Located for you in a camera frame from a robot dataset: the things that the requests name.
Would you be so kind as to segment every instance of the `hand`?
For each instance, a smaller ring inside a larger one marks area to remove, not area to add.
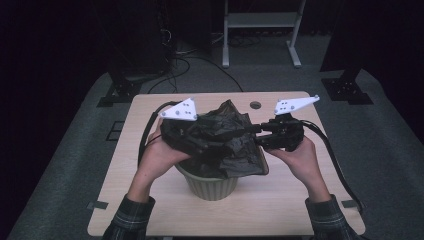
[[[190,158],[189,155],[171,148],[163,141],[160,132],[162,119],[156,131],[147,141],[140,165],[131,183],[127,198],[135,202],[147,202],[153,181],[165,174],[175,164]]]
[[[265,151],[287,164],[293,175],[308,189],[312,202],[331,199],[319,169],[315,144],[309,138],[304,137],[302,143],[293,152],[280,149],[265,149]]]

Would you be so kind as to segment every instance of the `person's left hand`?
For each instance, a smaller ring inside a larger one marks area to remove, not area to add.
[[[127,197],[136,202],[148,199],[153,181],[165,174],[175,164],[190,158],[190,155],[171,148],[161,137],[159,119],[156,131],[147,141],[140,165],[134,176]]]

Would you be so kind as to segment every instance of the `cloth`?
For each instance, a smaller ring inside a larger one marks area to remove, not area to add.
[[[102,239],[146,239],[146,227],[155,202],[150,197],[148,203],[137,203],[125,196]],[[334,195],[328,202],[312,203],[306,199],[305,203],[315,240],[362,240],[347,223]]]

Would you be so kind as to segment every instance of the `wooden table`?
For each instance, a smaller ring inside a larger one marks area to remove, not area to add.
[[[231,99],[240,113],[248,113],[252,123],[274,118],[278,99],[309,97],[305,92],[250,92],[137,95],[129,110],[116,146],[98,201],[107,202],[104,209],[94,209],[88,233],[102,235],[110,224],[126,194],[137,166],[138,146],[146,123],[153,111],[168,101],[193,97],[198,113],[217,109]],[[252,101],[262,107],[254,110]],[[323,127],[313,105],[292,113],[293,117],[309,120]],[[365,232],[356,208],[343,208],[341,201],[351,200],[345,191],[321,139],[305,128],[305,135],[317,148],[323,177],[352,228]],[[147,228],[148,236],[296,236],[313,235],[304,200],[308,194],[279,159],[265,153],[269,165],[266,176],[239,179],[234,192],[219,201],[205,201],[192,192],[184,176],[172,168],[152,186],[151,196],[157,201]]]

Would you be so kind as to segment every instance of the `small round object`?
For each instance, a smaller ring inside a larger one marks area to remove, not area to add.
[[[258,101],[253,101],[250,103],[250,107],[253,109],[259,109],[262,107],[262,104]]]

